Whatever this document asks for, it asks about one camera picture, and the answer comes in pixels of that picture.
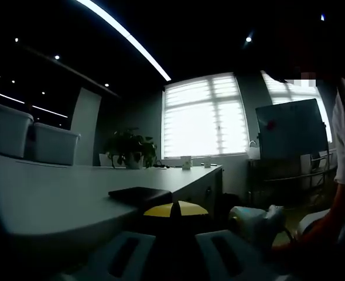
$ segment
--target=window blind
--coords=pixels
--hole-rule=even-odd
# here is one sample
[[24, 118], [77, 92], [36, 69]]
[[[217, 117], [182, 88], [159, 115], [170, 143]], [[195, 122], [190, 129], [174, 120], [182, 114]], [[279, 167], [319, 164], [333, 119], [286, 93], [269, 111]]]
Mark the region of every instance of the window blind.
[[231, 73], [169, 85], [163, 100], [163, 158], [245, 151], [245, 113]]
[[326, 125], [327, 140], [332, 142], [329, 118], [327, 117], [327, 112], [317, 87], [309, 86], [308, 80], [301, 80], [301, 86], [297, 86], [276, 81], [265, 72], [262, 72], [262, 76], [270, 93], [272, 104], [283, 104], [291, 101], [302, 101], [315, 98], [318, 103], [322, 121]]

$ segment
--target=potted plant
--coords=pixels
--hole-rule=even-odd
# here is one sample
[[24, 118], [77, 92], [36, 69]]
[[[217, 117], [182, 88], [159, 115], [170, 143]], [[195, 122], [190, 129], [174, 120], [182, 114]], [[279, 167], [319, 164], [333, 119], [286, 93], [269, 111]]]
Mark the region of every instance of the potted plant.
[[119, 165], [125, 163], [128, 169], [140, 169], [145, 162], [146, 168], [153, 166], [156, 159], [156, 145], [152, 137], [134, 134], [137, 128], [116, 131], [107, 140], [105, 152], [114, 166], [114, 156], [119, 156]]

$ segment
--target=chair backrest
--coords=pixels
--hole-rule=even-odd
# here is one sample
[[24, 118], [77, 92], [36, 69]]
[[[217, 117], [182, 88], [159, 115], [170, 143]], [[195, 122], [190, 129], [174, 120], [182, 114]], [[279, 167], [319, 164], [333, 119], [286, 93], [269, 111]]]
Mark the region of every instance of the chair backrest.
[[111, 160], [107, 157], [106, 154], [100, 153], [100, 163], [101, 166], [112, 166]]

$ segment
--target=yellow object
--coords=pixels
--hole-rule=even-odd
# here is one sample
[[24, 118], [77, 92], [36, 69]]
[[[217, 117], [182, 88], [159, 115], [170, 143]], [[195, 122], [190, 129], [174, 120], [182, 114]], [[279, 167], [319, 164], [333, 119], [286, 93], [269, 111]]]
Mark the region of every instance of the yellow object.
[[[160, 205], [149, 209], [144, 212], [144, 215], [149, 215], [152, 217], [170, 217], [171, 208], [173, 203]], [[199, 205], [179, 201], [180, 210], [182, 215], [207, 215], [208, 212]]]

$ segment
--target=black ceiling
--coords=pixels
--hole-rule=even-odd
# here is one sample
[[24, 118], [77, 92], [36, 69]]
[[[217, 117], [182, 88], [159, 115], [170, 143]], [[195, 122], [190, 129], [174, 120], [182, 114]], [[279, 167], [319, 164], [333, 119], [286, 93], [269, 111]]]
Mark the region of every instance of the black ceiling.
[[[94, 2], [150, 52], [171, 83], [255, 63], [257, 32], [268, 34], [274, 17], [288, 15], [293, 8], [221, 0]], [[318, 23], [321, 10], [301, 10], [302, 21]], [[250, 34], [254, 40], [245, 45]], [[0, 90], [62, 114], [71, 112], [81, 86], [110, 95], [25, 46], [51, 58], [58, 54], [59, 62], [101, 85], [110, 84], [121, 97], [167, 84], [124, 37], [75, 0], [0, 1]], [[276, 46], [270, 41], [267, 47]]]

